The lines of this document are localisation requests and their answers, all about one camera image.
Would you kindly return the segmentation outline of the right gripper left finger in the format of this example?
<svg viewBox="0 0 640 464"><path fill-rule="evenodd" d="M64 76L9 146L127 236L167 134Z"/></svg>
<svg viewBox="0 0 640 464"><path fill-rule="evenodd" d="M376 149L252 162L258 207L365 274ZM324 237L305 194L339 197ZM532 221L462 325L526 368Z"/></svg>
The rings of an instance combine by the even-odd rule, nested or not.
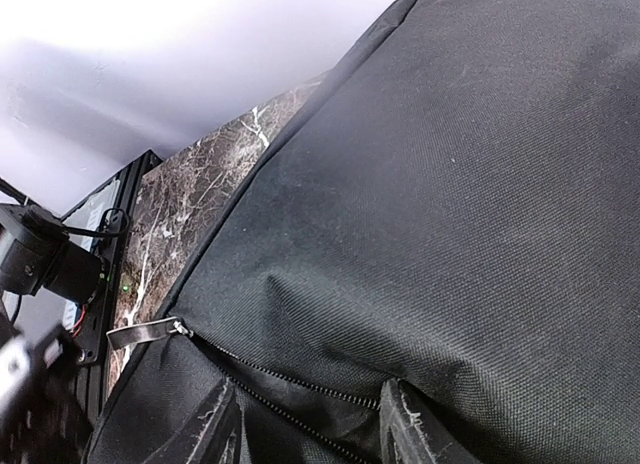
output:
<svg viewBox="0 0 640 464"><path fill-rule="evenodd" d="M234 384L221 379L184 425L150 457L150 463L203 464L240 461L242 415Z"/></svg>

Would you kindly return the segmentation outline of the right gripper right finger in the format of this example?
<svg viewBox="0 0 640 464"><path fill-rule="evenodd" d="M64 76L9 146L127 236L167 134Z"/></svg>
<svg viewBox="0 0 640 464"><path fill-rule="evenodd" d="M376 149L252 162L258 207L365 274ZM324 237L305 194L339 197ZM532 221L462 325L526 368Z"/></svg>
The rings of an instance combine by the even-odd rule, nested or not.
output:
<svg viewBox="0 0 640 464"><path fill-rule="evenodd" d="M383 463L479 463L405 381L390 379L382 385L379 416Z"/></svg>

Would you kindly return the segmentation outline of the black student backpack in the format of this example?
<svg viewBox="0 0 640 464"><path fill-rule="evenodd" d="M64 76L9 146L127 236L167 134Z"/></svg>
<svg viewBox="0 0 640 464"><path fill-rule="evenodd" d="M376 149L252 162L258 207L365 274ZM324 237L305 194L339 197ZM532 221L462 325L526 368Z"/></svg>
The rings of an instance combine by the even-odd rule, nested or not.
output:
<svg viewBox="0 0 640 464"><path fill-rule="evenodd" d="M223 378L238 463L383 463L390 379L479 463L639 459L639 0L396 0L267 148L88 463Z"/></svg>

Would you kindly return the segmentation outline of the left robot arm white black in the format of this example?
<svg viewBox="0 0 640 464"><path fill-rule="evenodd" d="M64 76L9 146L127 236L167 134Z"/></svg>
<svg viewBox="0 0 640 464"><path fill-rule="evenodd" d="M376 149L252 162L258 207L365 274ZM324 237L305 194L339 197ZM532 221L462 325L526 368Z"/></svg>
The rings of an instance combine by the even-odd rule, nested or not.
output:
<svg viewBox="0 0 640 464"><path fill-rule="evenodd" d="M38 204L1 207L1 291L17 299L45 290L76 307L30 341L17 311L1 313L1 460L79 463L93 430L91 394L105 378L113 274L130 218L116 207L96 228L70 226Z"/></svg>

